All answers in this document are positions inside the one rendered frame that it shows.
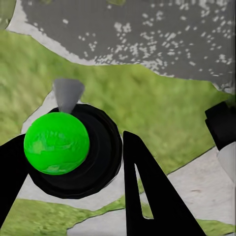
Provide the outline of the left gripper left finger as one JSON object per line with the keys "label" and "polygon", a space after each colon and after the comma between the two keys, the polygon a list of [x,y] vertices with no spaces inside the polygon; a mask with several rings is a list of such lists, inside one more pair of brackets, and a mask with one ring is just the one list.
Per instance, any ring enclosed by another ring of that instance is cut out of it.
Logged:
{"label": "left gripper left finger", "polygon": [[0,146],[0,228],[29,174],[25,161],[25,135]]}

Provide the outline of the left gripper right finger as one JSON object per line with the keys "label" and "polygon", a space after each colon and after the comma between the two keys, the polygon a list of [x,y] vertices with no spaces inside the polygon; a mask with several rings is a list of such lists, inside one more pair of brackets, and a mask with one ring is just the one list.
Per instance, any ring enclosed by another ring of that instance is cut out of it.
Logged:
{"label": "left gripper right finger", "polygon": [[[123,132],[127,236],[206,236],[142,139]],[[154,219],[142,214],[135,164]]]}

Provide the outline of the insectifuge atomizer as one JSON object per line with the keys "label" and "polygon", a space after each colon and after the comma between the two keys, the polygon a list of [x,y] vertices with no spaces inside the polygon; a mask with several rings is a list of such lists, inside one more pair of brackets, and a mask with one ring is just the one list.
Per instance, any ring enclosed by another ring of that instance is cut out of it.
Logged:
{"label": "insectifuge atomizer", "polygon": [[46,194],[78,200],[98,193],[120,173],[122,135],[103,110],[79,102],[83,82],[59,77],[52,85],[58,107],[28,128],[26,169]]}

